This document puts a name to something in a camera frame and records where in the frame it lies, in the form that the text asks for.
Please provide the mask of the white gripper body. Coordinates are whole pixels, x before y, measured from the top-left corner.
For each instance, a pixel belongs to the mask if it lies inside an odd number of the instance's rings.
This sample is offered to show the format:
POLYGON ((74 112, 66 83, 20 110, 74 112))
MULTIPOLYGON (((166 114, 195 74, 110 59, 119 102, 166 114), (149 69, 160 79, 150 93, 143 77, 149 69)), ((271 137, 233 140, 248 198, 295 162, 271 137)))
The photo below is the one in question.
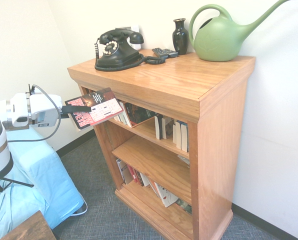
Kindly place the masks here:
POLYGON ((44 94, 29 97, 32 125, 34 127, 53 127, 59 117, 55 105, 44 94))

